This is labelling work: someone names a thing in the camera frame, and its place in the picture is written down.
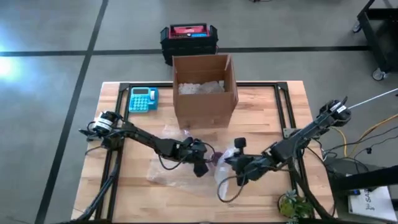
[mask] yellow cable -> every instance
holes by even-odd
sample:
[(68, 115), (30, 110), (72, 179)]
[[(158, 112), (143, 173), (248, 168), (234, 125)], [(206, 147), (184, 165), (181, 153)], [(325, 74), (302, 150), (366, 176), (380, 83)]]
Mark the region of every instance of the yellow cable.
[(344, 156), (346, 157), (347, 156), (347, 139), (346, 139), (346, 136), (344, 135), (344, 132), (342, 132), (340, 129), (332, 127), (332, 126), (330, 128), (336, 130), (337, 132), (339, 132), (341, 137), (343, 138), (343, 141), (344, 141)]
[[(387, 119), (385, 119), (384, 121), (381, 121), (381, 122), (375, 124), (374, 126), (372, 126), (371, 128), (369, 128), (368, 130), (366, 130), (366, 131), (362, 134), (362, 136), (360, 137), (359, 141), (362, 140), (363, 137), (367, 136), (371, 131), (373, 131), (373, 130), (375, 130), (376, 128), (378, 128), (380, 125), (385, 124), (385, 123), (387, 123), (388, 121), (390, 121), (390, 120), (392, 120), (392, 119), (394, 119), (394, 118), (397, 118), (397, 117), (398, 117), (398, 114), (395, 114), (395, 115), (391, 116), (390, 118), (387, 118)], [(354, 149), (351, 151), (351, 153), (348, 155), (348, 157), (351, 157), (351, 156), (354, 154), (354, 152), (355, 152), (355, 150), (356, 150), (356, 148), (357, 148), (358, 146), (359, 146), (359, 143), (355, 144)]]

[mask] wooden table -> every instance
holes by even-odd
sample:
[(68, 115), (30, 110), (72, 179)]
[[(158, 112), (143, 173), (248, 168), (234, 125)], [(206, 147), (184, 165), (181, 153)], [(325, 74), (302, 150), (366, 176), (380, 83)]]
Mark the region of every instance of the wooden table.
[[(302, 128), (312, 121), (304, 85), (301, 81), (287, 83), (297, 127)], [(101, 111), (114, 110), (118, 88), (119, 83), (103, 83), (95, 118)], [(157, 111), (131, 114), (128, 120), (152, 134), (162, 136), (165, 125), (167, 130), (176, 130), (178, 124), (174, 114), (171, 88), (160, 88), (159, 93)], [(210, 143), (216, 147), (216, 151), (221, 152), (232, 145), (234, 138), (245, 137), (248, 143), (245, 152), (259, 154), (273, 142), (282, 139), (274, 90), (269, 87), (239, 87), (238, 93), (239, 103), (228, 128), (194, 129), (190, 132), (194, 137)], [(282, 103), (287, 114), (285, 103)], [(97, 145), (99, 142), (90, 143), (88, 147)], [(312, 142), (311, 147), (320, 155), (318, 144)], [(92, 151), (86, 156), (72, 218), (78, 217), (81, 214), (80, 211), (84, 210), (98, 193), (105, 156), (106, 151), (101, 149)], [(133, 140), (126, 140), (113, 222), (282, 222), (287, 220), (279, 214), (277, 208), (279, 196), (291, 189), (287, 172), (268, 172), (258, 181), (249, 182), (234, 202), (225, 204), (217, 199), (216, 184), (210, 174), (197, 179), (189, 169), (187, 172), (189, 175), (179, 176), (180, 170), (172, 170), (164, 173), (164, 176), (157, 176), (157, 180), (165, 180), (164, 177), (173, 180), (179, 178), (180, 181), (189, 183), (186, 185), (189, 190), (149, 181), (147, 173), (151, 161), (155, 165), (157, 162), (154, 158), (152, 149)], [(331, 212), (333, 197), (325, 168), (310, 151), (305, 153), (304, 161), (311, 191), (326, 210)], [(227, 198), (232, 197), (237, 190), (238, 186), (231, 181)]]

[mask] concrete floor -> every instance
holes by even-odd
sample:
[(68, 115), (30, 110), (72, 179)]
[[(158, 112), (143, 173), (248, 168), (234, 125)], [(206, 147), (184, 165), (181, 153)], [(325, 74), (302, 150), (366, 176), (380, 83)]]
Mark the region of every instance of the concrete floor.
[[(100, 0), (0, 1), (2, 52), (86, 50)], [(169, 24), (207, 22), (218, 29), (220, 47), (329, 47), (366, 45), (351, 27), (365, 1), (358, 0), (110, 0), (95, 50), (159, 49), (159, 32)], [(376, 7), (385, 7), (377, 1)], [(368, 51), (233, 54), (237, 80), (303, 80), (313, 116), (330, 99), (349, 96), (348, 105), (396, 88), (398, 76), (375, 82), (377, 67)], [(84, 55), (0, 57), (0, 223), (33, 223), (39, 209)], [(77, 132), (93, 119), (101, 83), (166, 81), (171, 69), (161, 55), (92, 56), (55, 184), (46, 223), (70, 218), (86, 150)], [(396, 114), (389, 95), (353, 110), (342, 128), (355, 141), (369, 126)], [(393, 121), (386, 130), (397, 125)], [(369, 141), (361, 148), (397, 132)], [(322, 138), (325, 148), (339, 135)], [(358, 159), (397, 164), (397, 141)], [(398, 196), (398, 190), (392, 191)], [(353, 218), (343, 212), (343, 218)]]

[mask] white paper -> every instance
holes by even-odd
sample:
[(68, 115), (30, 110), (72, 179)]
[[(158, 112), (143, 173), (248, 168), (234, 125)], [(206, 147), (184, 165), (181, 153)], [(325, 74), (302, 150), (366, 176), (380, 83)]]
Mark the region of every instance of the white paper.
[(350, 213), (393, 222), (397, 221), (390, 192), (386, 186), (378, 187), (372, 192), (367, 189), (360, 191), (361, 195), (350, 195), (348, 197)]

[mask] small plant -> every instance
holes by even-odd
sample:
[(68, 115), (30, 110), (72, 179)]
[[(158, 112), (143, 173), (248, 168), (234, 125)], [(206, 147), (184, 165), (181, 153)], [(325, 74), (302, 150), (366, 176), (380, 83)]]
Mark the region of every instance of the small plant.
[(294, 220), (308, 217), (313, 210), (312, 205), (304, 197), (296, 194), (296, 190), (287, 191), (280, 196), (278, 206), (282, 215)]

